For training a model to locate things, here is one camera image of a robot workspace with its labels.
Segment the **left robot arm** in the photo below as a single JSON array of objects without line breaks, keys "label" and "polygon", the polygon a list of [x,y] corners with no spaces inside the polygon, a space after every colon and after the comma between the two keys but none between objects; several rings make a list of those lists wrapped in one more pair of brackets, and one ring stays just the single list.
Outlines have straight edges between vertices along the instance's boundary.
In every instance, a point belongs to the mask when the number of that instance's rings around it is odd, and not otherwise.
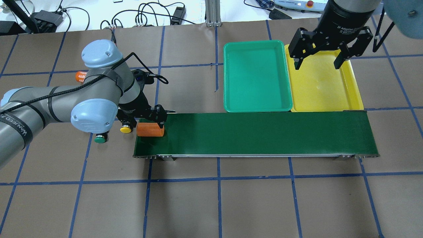
[{"label": "left robot arm", "polygon": [[1,167],[48,124],[71,123],[80,131],[96,135],[106,142],[115,119],[121,131],[136,128],[136,118],[144,118],[164,128],[168,111],[160,104],[151,106],[143,93],[145,85],[157,79],[168,80],[160,74],[131,70],[116,44],[107,39],[95,40],[83,49],[82,59],[89,68],[80,86],[21,87],[7,91],[1,99]]}]

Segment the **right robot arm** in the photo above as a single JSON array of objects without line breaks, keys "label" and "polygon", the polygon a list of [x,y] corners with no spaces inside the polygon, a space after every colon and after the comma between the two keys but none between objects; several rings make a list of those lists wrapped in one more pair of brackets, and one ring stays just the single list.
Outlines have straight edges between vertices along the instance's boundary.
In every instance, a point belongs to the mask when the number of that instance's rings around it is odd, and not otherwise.
[{"label": "right robot arm", "polygon": [[379,3],[379,0],[329,0],[317,27],[313,31],[298,28],[288,46],[295,69],[300,69],[308,56],[340,50],[334,60],[335,69],[339,69],[351,57],[361,56],[370,41],[376,52],[394,26],[409,38],[422,39],[421,0],[384,0],[376,33],[380,33],[384,15],[388,15],[392,23],[381,38],[374,37],[365,24]]}]

